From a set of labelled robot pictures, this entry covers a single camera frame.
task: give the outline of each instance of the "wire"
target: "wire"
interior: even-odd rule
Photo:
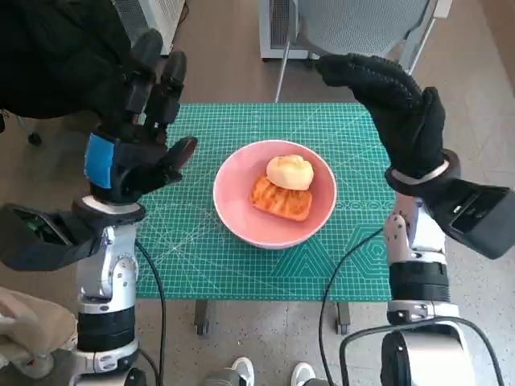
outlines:
[[[157,268],[155,268],[155,264],[150,258],[149,253],[146,251],[145,247],[136,239],[136,246],[141,251],[143,256],[146,258],[148,265],[152,269],[152,273],[154,274],[155,284],[158,286],[159,298],[161,299],[161,343],[159,345],[159,382],[156,382],[157,386],[164,384],[164,357],[165,357],[165,346],[167,344],[167,303],[164,297],[164,289],[163,283],[161,282],[161,277],[159,277],[159,272]]]
[[[157,366],[155,365],[155,362],[154,360],[152,359],[152,357],[150,355],[148,355],[148,353],[143,350],[142,348],[139,348],[139,353],[141,355],[143,355],[143,358],[146,359],[146,361],[148,362],[148,364],[150,365],[150,367],[152,368],[152,371],[154,372],[154,377],[155,377],[155,386],[163,386],[163,384],[161,383],[161,380],[159,379],[159,371],[158,371],[158,368]]]
[[[470,327],[472,330],[474,330],[474,332],[476,332],[480,336],[481,340],[483,341],[484,345],[486,346],[486,348],[488,350],[488,353],[490,354],[490,358],[492,359],[493,369],[496,373],[497,383],[500,386],[505,386],[505,382],[502,378],[502,371],[501,371],[501,366],[499,365],[499,360],[497,359],[496,352],[493,349],[493,346],[490,343],[490,341],[488,340],[488,337],[486,336],[486,334],[475,323],[473,323],[467,319],[458,318],[456,316],[437,316],[437,317],[434,317],[434,318],[431,318],[428,320],[422,320],[420,322],[408,322],[408,323],[404,323],[404,324],[401,324],[398,326],[380,326],[380,327],[374,327],[374,328],[367,328],[366,330],[361,330],[361,331],[355,332],[354,334],[350,334],[349,336],[347,336],[344,339],[344,341],[342,342],[342,345],[340,348],[340,356],[342,353],[342,349],[344,351],[346,346],[349,343],[351,343],[353,340],[362,338],[366,335],[380,334],[380,333],[392,332],[392,331],[413,330],[413,329],[419,328],[419,327],[431,326],[431,325],[434,325],[439,322],[459,323],[459,324],[463,324],[467,327]],[[342,363],[341,370],[342,370],[343,384],[344,384],[344,386],[346,386],[346,385],[348,385],[348,373],[347,373],[347,366],[344,365],[344,363]]]
[[[325,294],[323,295],[323,301],[322,301],[322,307],[320,309],[320,319],[319,319],[319,348],[320,348],[320,356],[322,356],[323,369],[325,371],[326,377],[328,378],[328,383],[330,386],[335,386],[335,384],[334,384],[334,381],[332,380],[331,370],[329,369],[328,360],[325,356],[325,350],[323,349],[323,328],[322,328],[323,327],[323,312],[324,312],[325,305],[326,305],[326,302],[327,302],[327,299],[329,296],[329,292],[331,291],[332,284],[334,283],[334,281],[336,279],[336,275],[340,271],[341,266],[347,260],[347,258],[349,256],[351,256],[357,249],[359,249],[366,243],[370,242],[372,238],[374,238],[379,233],[381,233],[381,230],[382,229],[376,230],[370,236],[364,238],[362,241],[360,241],[358,244],[356,244],[354,247],[352,247],[347,253],[345,253],[345,256],[342,257],[342,259],[340,260],[340,263],[338,263],[338,265],[336,266],[336,269],[331,276],[331,280],[329,281],[328,286],[325,289]],[[490,341],[488,340],[488,337],[486,336],[486,334],[475,323],[473,323],[467,319],[458,318],[458,317],[454,317],[454,316],[445,316],[445,317],[438,316],[435,318],[431,318],[429,320],[423,320],[420,322],[408,322],[408,323],[404,323],[404,324],[398,325],[398,326],[380,326],[380,327],[368,328],[365,330],[355,332],[354,334],[350,334],[343,340],[341,347],[340,347],[340,364],[341,364],[343,385],[348,386],[349,382],[348,382],[347,365],[345,362],[341,363],[342,362],[341,356],[342,356],[342,352],[344,353],[346,346],[349,343],[351,343],[352,341],[354,341],[358,338],[361,338],[363,336],[366,336],[366,335],[379,334],[379,333],[392,332],[392,331],[413,330],[414,328],[435,325],[438,322],[455,322],[455,323],[459,323],[459,324],[468,326],[469,328],[474,330],[474,332],[476,332],[480,336],[481,340],[483,341],[484,345],[486,346],[486,348],[488,350],[488,353],[490,354],[490,358],[492,359],[493,369],[494,369],[494,372],[496,373],[497,383],[499,384],[499,386],[505,386],[505,382],[502,377],[501,366],[499,365],[499,359],[497,358],[496,352],[493,349],[493,346],[490,343]]]
[[[177,28],[180,27],[180,25],[182,23],[184,23],[184,21],[186,20],[187,16],[189,15],[190,13],[190,6],[187,4],[187,1],[184,2],[184,8],[183,8],[183,12],[181,12],[181,18],[179,19],[179,23],[177,24]]]
[[[331,280],[328,283],[328,286],[325,289],[325,294],[323,295],[322,300],[322,308],[320,309],[320,319],[319,319],[319,348],[320,348],[320,355],[322,356],[322,364],[323,369],[325,370],[325,375],[328,378],[328,383],[331,386],[334,386],[334,382],[332,381],[331,371],[329,370],[328,366],[328,360],[325,357],[325,350],[323,349],[323,311],[325,310],[325,303],[329,296],[329,291],[331,290],[332,283],[336,279],[336,275],[340,271],[341,266],[344,264],[344,262],[347,260],[349,256],[351,256],[357,249],[361,248],[363,245],[367,244],[371,239],[373,239],[375,236],[377,236],[379,233],[382,232],[382,228],[379,228],[374,233],[372,233],[370,236],[365,237],[362,241],[360,241],[358,244],[353,246],[347,253],[345,253],[345,256],[342,257],[340,260],[340,263],[336,266],[335,272],[331,276]]]

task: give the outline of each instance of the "tile floor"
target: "tile floor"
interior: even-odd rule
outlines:
[[[189,2],[191,13],[176,41],[188,55],[183,101],[272,101],[279,63],[264,64],[259,59],[257,1]],[[511,41],[501,36],[509,33],[506,20],[510,18],[492,11],[493,3],[455,0],[450,18],[436,24],[415,77],[421,85],[434,85],[440,91],[447,109],[445,145],[462,158],[464,176],[514,187],[515,98],[509,82],[514,68],[509,64],[515,63],[515,55],[509,56],[513,47],[506,45]],[[282,101],[351,99],[348,90],[326,88],[302,64],[288,65]],[[44,145],[39,149],[25,143],[12,118],[1,136],[0,202],[65,209],[74,195],[87,191],[82,177],[84,133],[94,122],[80,115],[30,124],[43,136]],[[454,302],[464,317],[477,322],[491,337],[505,382],[514,385],[515,250],[503,259],[488,261],[451,241],[448,263]],[[54,273],[13,273],[0,268],[2,285],[42,296],[71,310],[74,281],[73,267]],[[167,306],[167,384],[196,384],[208,371],[229,365],[237,355],[252,359],[258,385],[288,384],[290,371],[300,360],[313,363],[323,376],[316,345],[317,303],[220,302],[215,308],[213,334],[207,339],[198,339],[192,329],[193,302],[170,301]],[[384,304],[352,304],[351,308],[354,331],[385,322]],[[331,332],[332,316],[327,317],[326,345],[333,375],[339,379],[337,352],[341,337]],[[157,301],[138,301],[138,331],[142,345],[157,357]],[[378,344],[371,339],[352,346],[349,363],[353,384],[379,384]],[[469,344],[477,384],[495,384],[485,350],[477,339],[472,338]],[[12,371],[3,371],[0,384],[64,385],[69,362],[65,355],[60,357],[60,370],[52,378],[30,383]]]

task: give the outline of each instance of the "black glove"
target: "black glove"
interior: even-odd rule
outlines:
[[[401,66],[376,56],[326,55],[316,68],[370,112],[394,169],[419,179],[442,165],[445,110],[436,88],[421,92]]]

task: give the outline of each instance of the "bread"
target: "bread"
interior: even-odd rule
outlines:
[[[277,187],[264,175],[256,180],[250,192],[250,202],[257,209],[295,221],[304,221],[307,218],[312,200],[309,191]]]
[[[313,176],[313,167],[300,155],[272,158],[266,167],[266,177],[274,185],[292,191],[309,189]]]

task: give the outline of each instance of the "toasted bread slice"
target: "toasted bread slice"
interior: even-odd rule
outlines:
[[[309,191],[291,191],[275,186],[264,175],[259,177],[250,192],[250,202],[257,209],[282,217],[304,221],[309,215],[313,196]]]

